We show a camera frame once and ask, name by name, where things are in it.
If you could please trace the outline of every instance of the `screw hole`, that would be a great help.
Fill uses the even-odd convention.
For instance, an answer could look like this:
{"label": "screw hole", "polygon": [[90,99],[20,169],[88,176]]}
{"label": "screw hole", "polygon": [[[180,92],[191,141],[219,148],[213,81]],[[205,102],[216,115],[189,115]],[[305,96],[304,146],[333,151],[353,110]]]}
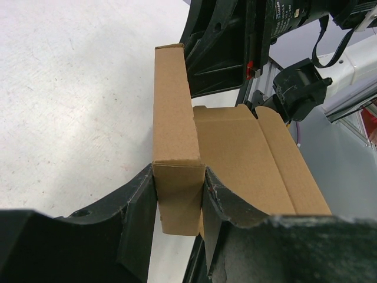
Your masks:
{"label": "screw hole", "polygon": [[221,23],[218,22],[213,29],[214,32],[220,32],[221,31]]}
{"label": "screw hole", "polygon": [[88,209],[81,209],[72,213],[71,217],[83,217],[83,216],[88,216],[91,213],[92,212]]}

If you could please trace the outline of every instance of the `brown cardboard box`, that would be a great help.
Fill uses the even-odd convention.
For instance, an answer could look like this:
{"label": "brown cardboard box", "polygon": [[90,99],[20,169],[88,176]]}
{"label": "brown cardboard box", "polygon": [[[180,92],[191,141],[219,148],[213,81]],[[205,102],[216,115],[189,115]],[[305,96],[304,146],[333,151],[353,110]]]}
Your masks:
{"label": "brown cardboard box", "polygon": [[203,163],[263,212],[330,214],[280,116],[256,113],[244,105],[193,110],[182,45],[156,49],[153,170],[165,233],[197,235]]}

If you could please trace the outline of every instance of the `scratched white surface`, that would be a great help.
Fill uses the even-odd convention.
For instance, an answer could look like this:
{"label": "scratched white surface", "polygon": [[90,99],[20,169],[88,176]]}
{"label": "scratched white surface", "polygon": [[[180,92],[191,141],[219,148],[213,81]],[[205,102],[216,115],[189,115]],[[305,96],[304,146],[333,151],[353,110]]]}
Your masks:
{"label": "scratched white surface", "polygon": [[[154,47],[179,41],[189,6],[180,0],[0,6],[0,208],[68,216],[151,162]],[[215,105],[224,101],[232,105],[234,94]],[[181,282],[193,240],[162,234],[157,214],[148,281]]]}

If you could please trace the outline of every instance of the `red clip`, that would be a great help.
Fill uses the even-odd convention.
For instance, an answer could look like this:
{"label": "red clip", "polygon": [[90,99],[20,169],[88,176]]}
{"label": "red clip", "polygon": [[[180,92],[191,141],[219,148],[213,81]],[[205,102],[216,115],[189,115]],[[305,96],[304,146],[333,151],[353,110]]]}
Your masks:
{"label": "red clip", "polygon": [[254,66],[254,61],[250,61],[249,63],[247,63],[247,69],[246,69],[246,79],[249,80],[251,79],[253,76],[252,76],[252,68]]}

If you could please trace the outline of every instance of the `strap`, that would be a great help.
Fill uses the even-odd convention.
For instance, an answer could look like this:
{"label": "strap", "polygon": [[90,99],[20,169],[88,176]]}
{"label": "strap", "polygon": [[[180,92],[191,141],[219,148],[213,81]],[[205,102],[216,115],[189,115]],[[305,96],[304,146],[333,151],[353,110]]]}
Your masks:
{"label": "strap", "polygon": [[355,32],[355,29],[356,29],[356,28],[353,28],[343,37],[342,41],[340,42],[338,48],[336,49],[336,51],[334,53],[334,56],[330,60],[330,62],[328,62],[326,65],[322,65],[319,62],[319,59],[318,59],[318,56],[317,56],[317,46],[318,46],[319,41],[321,41],[323,35],[325,34],[325,32],[328,28],[329,20],[330,20],[329,15],[324,16],[321,19],[319,19],[320,33],[319,33],[317,43],[316,43],[316,45],[314,45],[314,49],[313,49],[313,53],[312,53],[312,62],[314,64],[314,66],[317,67],[318,69],[328,68],[328,67],[333,66],[335,63],[337,63],[337,61],[342,56],[344,50],[346,49],[346,47],[349,43],[349,40],[351,39],[351,37],[352,37],[352,35],[353,35],[353,33]]}

